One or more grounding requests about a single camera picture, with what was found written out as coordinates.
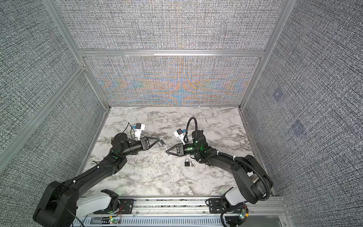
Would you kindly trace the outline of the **black padlock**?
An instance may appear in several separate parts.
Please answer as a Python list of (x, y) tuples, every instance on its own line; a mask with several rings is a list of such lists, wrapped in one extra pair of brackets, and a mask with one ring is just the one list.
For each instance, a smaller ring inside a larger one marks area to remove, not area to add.
[(159, 145), (160, 147), (164, 146), (164, 141), (163, 141), (163, 140), (159, 140), (157, 143), (158, 143), (158, 145)]
[(184, 166), (185, 167), (190, 167), (191, 166), (191, 163), (189, 161), (189, 159), (186, 159), (185, 162), (184, 162)]

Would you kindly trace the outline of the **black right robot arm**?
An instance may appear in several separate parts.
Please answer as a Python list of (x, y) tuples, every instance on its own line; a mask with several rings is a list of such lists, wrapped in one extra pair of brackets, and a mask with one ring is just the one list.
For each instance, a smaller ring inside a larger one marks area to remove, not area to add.
[(271, 196), (273, 182), (254, 156), (236, 157), (213, 148), (203, 130), (192, 132), (192, 143), (179, 143), (166, 151), (169, 155), (192, 155), (200, 164), (221, 168), (232, 174), (236, 187), (221, 196), (225, 209), (239, 203), (256, 204)]

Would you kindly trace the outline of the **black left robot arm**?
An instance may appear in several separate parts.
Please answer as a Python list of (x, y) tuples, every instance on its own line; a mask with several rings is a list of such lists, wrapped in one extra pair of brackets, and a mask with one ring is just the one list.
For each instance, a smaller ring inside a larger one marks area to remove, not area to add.
[(137, 155), (158, 144), (160, 138), (143, 137), (139, 141), (129, 139), (125, 133), (118, 133), (111, 139), (108, 155), (88, 171), (66, 180), (50, 183), (33, 214), (33, 220), (43, 227), (69, 227), (74, 220), (79, 220), (78, 199), (90, 188), (119, 172), (127, 163), (128, 155)]

